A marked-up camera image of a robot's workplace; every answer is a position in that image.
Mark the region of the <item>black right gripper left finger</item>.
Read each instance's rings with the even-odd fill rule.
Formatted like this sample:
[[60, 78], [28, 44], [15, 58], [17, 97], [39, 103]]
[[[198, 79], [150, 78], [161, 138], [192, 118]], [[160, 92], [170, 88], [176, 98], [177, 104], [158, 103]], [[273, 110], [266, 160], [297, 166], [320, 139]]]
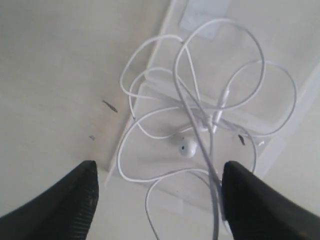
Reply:
[[85, 240], [99, 201], [98, 167], [85, 160], [42, 194], [0, 218], [2, 240]]

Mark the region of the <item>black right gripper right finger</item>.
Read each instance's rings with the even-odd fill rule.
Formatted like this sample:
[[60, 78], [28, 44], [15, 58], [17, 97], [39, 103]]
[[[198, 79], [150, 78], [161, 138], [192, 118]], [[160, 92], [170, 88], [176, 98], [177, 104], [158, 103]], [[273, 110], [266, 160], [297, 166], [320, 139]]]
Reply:
[[225, 218], [235, 240], [318, 240], [320, 218], [265, 184], [237, 161], [222, 175]]

